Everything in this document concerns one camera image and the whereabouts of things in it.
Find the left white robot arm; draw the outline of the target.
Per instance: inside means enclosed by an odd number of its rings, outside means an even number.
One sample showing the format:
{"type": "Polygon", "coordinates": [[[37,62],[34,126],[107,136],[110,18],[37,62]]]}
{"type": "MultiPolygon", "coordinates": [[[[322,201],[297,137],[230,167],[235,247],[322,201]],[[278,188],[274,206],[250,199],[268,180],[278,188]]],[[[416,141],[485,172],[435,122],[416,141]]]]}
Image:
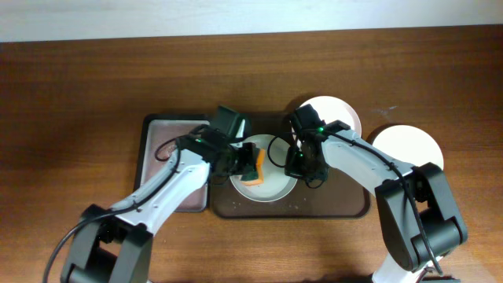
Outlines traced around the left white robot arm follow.
{"type": "Polygon", "coordinates": [[[245,142],[247,117],[220,106],[210,123],[172,138],[175,150],[128,197],[104,209],[90,205],[62,239],[71,247],[62,282],[147,282],[153,238],[176,208],[212,175],[255,171],[253,146],[245,142]]]}

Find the pale green plate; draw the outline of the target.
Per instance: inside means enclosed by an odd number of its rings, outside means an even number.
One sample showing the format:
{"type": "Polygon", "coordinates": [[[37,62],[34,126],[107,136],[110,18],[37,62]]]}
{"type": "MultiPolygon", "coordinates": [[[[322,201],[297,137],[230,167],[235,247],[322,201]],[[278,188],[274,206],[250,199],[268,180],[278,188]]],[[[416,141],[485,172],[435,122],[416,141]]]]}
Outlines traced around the pale green plate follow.
{"type": "Polygon", "coordinates": [[[234,188],[249,200],[256,202],[276,201],[288,195],[296,185],[296,178],[288,177],[284,168],[277,167],[270,162],[271,157],[276,164],[284,164],[289,148],[286,141],[277,138],[268,149],[273,138],[274,136],[270,134],[257,134],[244,140],[244,142],[254,143],[256,147],[265,152],[262,168],[263,182],[258,185],[246,186],[240,180],[240,176],[236,175],[230,178],[234,188]]]}

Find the orange green scrub sponge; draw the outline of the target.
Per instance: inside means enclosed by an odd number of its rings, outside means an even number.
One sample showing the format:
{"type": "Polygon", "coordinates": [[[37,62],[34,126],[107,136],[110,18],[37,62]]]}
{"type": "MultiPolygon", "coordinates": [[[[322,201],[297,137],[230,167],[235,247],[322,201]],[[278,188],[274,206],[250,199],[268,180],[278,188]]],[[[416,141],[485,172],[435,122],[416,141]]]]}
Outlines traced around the orange green scrub sponge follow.
{"type": "Polygon", "coordinates": [[[240,182],[244,186],[257,186],[264,183],[263,164],[266,157],[264,149],[259,149],[258,155],[255,160],[255,170],[240,177],[240,182]]]}

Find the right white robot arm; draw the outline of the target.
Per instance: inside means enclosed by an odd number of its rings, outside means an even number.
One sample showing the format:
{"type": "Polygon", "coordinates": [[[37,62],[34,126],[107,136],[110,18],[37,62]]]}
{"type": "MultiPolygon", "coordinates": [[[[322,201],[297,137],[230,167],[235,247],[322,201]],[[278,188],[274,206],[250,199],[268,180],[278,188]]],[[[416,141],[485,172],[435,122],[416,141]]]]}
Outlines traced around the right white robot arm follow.
{"type": "Polygon", "coordinates": [[[326,123],[312,105],[290,116],[295,143],[284,169],[289,177],[324,183],[335,168],[371,193],[377,202],[388,254],[373,282],[420,282],[436,272],[468,229],[443,170],[434,163],[416,166],[383,153],[342,121],[326,123]]]}

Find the pinkish white plate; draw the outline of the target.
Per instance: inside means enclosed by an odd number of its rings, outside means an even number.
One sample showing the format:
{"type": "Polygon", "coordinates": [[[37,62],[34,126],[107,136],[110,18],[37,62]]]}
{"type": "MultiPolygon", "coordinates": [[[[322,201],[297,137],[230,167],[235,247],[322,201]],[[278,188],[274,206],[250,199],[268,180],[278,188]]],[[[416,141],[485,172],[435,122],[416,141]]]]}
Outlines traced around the pinkish white plate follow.
{"type": "Polygon", "coordinates": [[[331,96],[317,96],[306,100],[299,107],[302,108],[306,105],[310,105],[317,112],[319,119],[326,124],[339,120],[348,125],[355,132],[353,138],[350,135],[350,140],[362,137],[362,125],[358,114],[342,99],[331,96]]]}

